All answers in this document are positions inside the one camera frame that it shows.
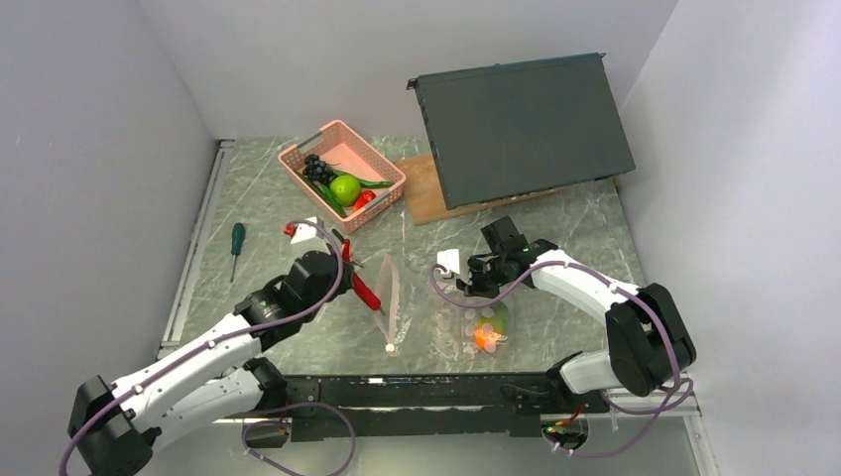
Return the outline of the fake orange green mango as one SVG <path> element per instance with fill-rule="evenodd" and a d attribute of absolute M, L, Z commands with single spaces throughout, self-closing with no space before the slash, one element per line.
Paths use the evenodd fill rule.
<path fill-rule="evenodd" d="M 502 302 L 482 308 L 473 333 L 479 349 L 494 353 L 506 344 L 510 337 L 511 318 L 510 308 Z"/>

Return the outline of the fake green lime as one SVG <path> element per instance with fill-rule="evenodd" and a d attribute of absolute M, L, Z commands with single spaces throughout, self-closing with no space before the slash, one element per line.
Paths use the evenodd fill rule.
<path fill-rule="evenodd" d="M 336 201 L 344 207 L 354 205 L 362 192 L 361 183 L 357 178 L 350 175 L 336 177 L 330 183 L 329 188 L 334 194 Z"/>

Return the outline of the green handled screwdriver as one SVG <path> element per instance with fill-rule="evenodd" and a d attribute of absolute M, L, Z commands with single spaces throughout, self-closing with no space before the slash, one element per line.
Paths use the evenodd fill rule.
<path fill-rule="evenodd" d="M 231 255 L 231 273 L 229 282 L 233 283 L 236 276 L 236 267 L 237 261 L 239 256 L 242 252 L 242 247 L 246 237 L 246 227 L 242 222 L 236 222 L 232 226 L 231 230 L 231 246 L 230 246 L 230 255 Z"/>

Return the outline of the fake red chili pepper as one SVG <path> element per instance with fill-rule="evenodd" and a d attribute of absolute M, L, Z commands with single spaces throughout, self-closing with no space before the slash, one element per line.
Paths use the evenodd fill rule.
<path fill-rule="evenodd" d="M 365 305 L 375 312 L 382 311 L 382 302 L 376 294 L 364 283 L 362 278 L 355 271 L 355 265 L 352 260 L 351 243 L 350 240 L 344 238 L 341 246 L 341 257 L 345 265 L 350 267 L 350 284 L 354 291 Z"/>

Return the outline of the clear zip top bag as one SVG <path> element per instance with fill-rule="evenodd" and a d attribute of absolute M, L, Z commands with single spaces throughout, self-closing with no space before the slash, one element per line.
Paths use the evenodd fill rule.
<path fill-rule="evenodd" d="M 382 311 L 373 318 L 385 338 L 385 351 L 391 357 L 409 357 L 425 352 L 447 360 L 477 354 L 473 337 L 481 308 L 456 306 L 440 298 L 429 281 L 390 255 L 383 259 L 374 285 Z M 512 313 L 510 337 L 515 327 L 515 302 L 500 301 Z"/>

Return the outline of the fake green bean pod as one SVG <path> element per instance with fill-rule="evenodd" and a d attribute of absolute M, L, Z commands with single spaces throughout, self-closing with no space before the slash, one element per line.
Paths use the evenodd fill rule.
<path fill-rule="evenodd" d="M 348 177 L 352 177 L 352 178 L 356 179 L 363 188 L 372 188 L 372 189 L 389 188 L 389 187 L 391 187 L 392 185 L 395 184 L 393 181 L 388 181 L 388 180 L 371 181 L 371 180 L 358 178 L 357 176 L 354 176 L 353 174 L 349 174 L 347 172 L 340 171 L 340 170 L 333 170 L 332 172 L 338 177 L 348 176 Z"/>

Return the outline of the fake red tomato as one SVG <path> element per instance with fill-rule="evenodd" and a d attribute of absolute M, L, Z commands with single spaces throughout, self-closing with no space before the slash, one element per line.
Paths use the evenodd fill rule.
<path fill-rule="evenodd" d="M 370 202 L 372 202 L 372 201 L 373 201 L 376 197 L 377 197 L 377 195 L 376 195 L 376 193 L 375 193 L 372 189 L 364 189 L 364 190 L 363 190 L 363 191 L 359 194 L 359 196 L 357 197 L 357 200 L 356 200 L 356 201 L 355 201 L 355 203 L 354 203 L 354 207 L 353 207 L 353 209 L 354 209 L 355 211 L 361 210 L 361 209 L 362 209 L 362 208 L 364 208 L 367 204 L 369 204 Z"/>

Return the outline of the fake green chili pepper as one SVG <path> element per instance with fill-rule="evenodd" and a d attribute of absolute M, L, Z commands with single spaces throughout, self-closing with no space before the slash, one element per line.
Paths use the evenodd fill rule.
<path fill-rule="evenodd" d="M 331 188 L 328 185 L 322 184 L 320 186 L 322 190 L 322 194 L 324 195 L 324 200 L 331 206 L 331 208 L 335 211 L 335 213 L 340 218 L 346 218 L 347 214 L 345 212 L 344 206 L 338 201 L 337 196 L 333 193 Z"/>

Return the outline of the pink plastic basket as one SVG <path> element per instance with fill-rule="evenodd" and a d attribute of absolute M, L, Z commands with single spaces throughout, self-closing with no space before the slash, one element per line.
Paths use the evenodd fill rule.
<path fill-rule="evenodd" d="M 341 120 L 284 149 L 281 165 L 339 229 L 353 233 L 403 196 L 407 180 Z"/>

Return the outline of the fake green cucumber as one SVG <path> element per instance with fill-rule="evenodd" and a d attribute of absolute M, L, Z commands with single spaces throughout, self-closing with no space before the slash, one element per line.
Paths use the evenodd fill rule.
<path fill-rule="evenodd" d="M 331 208 L 331 206 L 330 206 L 330 205 L 329 205 L 329 204 L 328 204 L 328 203 L 324 200 L 324 195 L 322 194 L 322 190 L 321 190 L 321 188 L 320 188 L 320 184 L 319 184 L 318 182 L 314 182 L 314 181 L 312 181 L 311 179 L 309 179 L 309 178 L 307 178 L 307 177 L 303 177 L 302 179 L 303 179 L 304 183 L 305 183 L 305 184 L 306 184 L 306 185 L 307 185 L 310 189 L 312 189 L 312 190 L 314 191 L 314 193 L 315 193 L 315 194 L 316 194 L 316 195 L 317 195 L 317 196 L 318 196 L 318 197 L 319 197 L 322 201 L 324 201 L 324 202 L 325 202 L 325 203 L 326 203 L 326 204 L 330 207 L 330 209 L 331 209 L 332 211 L 334 211 L 334 210 Z"/>

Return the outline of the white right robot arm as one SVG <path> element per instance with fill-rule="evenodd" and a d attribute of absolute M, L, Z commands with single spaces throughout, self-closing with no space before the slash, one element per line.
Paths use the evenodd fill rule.
<path fill-rule="evenodd" d="M 508 216 L 481 233 L 488 252 L 469 257 L 466 279 L 456 281 L 465 296 L 499 299 L 525 285 L 571 303 L 606 331 L 606 349 L 570 356 L 551 370 L 546 397 L 553 408 L 569 412 L 593 391 L 646 397 L 665 384 L 680 387 L 680 374 L 697 353 L 666 287 L 609 278 L 554 243 L 529 241 Z"/>

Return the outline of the dark grey metal chassis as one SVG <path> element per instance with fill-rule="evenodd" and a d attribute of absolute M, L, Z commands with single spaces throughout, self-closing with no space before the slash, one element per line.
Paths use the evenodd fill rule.
<path fill-rule="evenodd" d="M 420 74 L 407 88 L 449 209 L 636 167 L 601 53 Z"/>

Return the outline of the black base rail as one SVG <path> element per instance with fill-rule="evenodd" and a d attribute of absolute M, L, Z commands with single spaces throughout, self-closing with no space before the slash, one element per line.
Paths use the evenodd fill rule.
<path fill-rule="evenodd" d="M 288 375 L 285 393 L 244 414 L 254 448 L 355 434 L 424 436 L 503 433 L 539 437 L 563 420 L 582 442 L 588 414 L 604 414 L 596 391 L 577 395 L 554 372 Z"/>

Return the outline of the fake black grape bunch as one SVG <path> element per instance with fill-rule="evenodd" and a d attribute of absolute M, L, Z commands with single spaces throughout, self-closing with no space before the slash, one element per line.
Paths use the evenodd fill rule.
<path fill-rule="evenodd" d="M 330 186 L 338 177 L 331 165 L 317 154 L 309 154 L 304 157 L 302 174 L 312 182 L 318 182 L 326 186 Z"/>

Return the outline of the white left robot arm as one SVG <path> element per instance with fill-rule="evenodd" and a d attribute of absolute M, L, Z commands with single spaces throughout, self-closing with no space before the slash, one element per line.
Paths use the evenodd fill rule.
<path fill-rule="evenodd" d="M 310 250 L 167 357 L 112 382 L 89 378 L 74 396 L 58 473 L 78 454 L 92 475 L 135 475 L 156 451 L 219 418 L 276 414 L 286 382 L 263 352 L 350 291 L 353 276 L 344 246 Z"/>

